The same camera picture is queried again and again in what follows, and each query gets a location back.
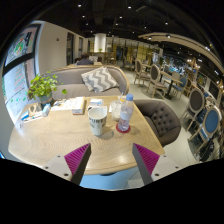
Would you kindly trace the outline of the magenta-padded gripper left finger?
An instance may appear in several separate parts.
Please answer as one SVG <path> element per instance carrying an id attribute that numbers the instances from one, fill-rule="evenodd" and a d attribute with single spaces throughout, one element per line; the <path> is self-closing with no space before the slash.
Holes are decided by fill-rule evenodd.
<path id="1" fill-rule="evenodd" d="M 56 155 L 43 166 L 43 169 L 79 185 L 90 155 L 91 144 L 88 143 L 66 155 Z"/>

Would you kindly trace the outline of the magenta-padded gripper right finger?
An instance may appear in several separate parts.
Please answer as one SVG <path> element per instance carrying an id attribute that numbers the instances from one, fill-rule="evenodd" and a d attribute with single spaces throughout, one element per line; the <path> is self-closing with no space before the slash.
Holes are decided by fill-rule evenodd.
<path id="1" fill-rule="evenodd" d="M 181 169 L 167 155 L 158 155 L 150 149 L 136 143 L 133 144 L 132 154 L 145 185 Z"/>

